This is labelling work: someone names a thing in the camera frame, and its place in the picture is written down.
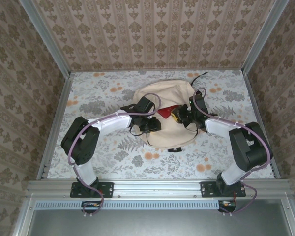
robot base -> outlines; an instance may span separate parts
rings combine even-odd
[[[98,182],[96,184],[96,189],[98,189],[104,196],[104,198],[112,198],[114,192],[114,183],[113,182]],[[95,191],[86,188],[80,182],[72,183],[71,198],[100,198],[99,194]]]
[[[213,198],[213,197],[246,197],[245,187],[240,183],[234,183],[232,185],[227,185],[221,174],[217,176],[216,181],[201,182],[201,195],[203,198]]]

patterned wallpaper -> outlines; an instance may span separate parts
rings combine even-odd
[[[0,0],[0,236],[36,179],[64,78],[17,0]]]
[[[275,0],[34,0],[72,71],[240,68]]]
[[[295,194],[295,1],[288,3],[249,72],[282,177]]]

red object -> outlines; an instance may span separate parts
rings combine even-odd
[[[158,114],[160,114],[162,117],[164,117],[165,119],[167,119],[170,115],[173,109],[175,109],[176,107],[178,107],[179,105],[173,105],[171,107],[165,107],[163,109],[158,110]]]

beige cloth bag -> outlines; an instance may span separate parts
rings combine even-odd
[[[149,92],[160,96],[162,109],[173,105],[187,104],[189,106],[189,97],[193,95],[194,89],[187,81],[183,80],[161,81],[137,90],[134,93],[132,103],[138,103],[141,97]],[[147,95],[147,98],[158,107],[157,97]],[[139,136],[147,144],[155,148],[172,149],[187,145],[195,139],[197,133],[195,124],[190,124],[187,127],[188,130],[183,124],[178,124],[172,116],[169,116],[167,119],[158,113],[153,116],[160,120],[162,130]],[[134,127],[134,130],[136,134],[140,134],[137,126]]]

floral tablecloth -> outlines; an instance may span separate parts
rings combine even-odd
[[[160,80],[192,81],[205,71],[122,71],[75,73],[64,112],[48,178],[75,178],[60,147],[68,128],[78,116],[98,118],[131,103],[134,91]],[[241,123],[256,121],[240,70],[209,70],[194,83],[205,87],[210,112]],[[95,173],[106,179],[204,179],[216,178],[232,162],[232,149],[219,136],[200,133],[183,152],[146,145],[129,130],[119,130],[98,141],[92,161]],[[271,166],[250,178],[274,178]]]

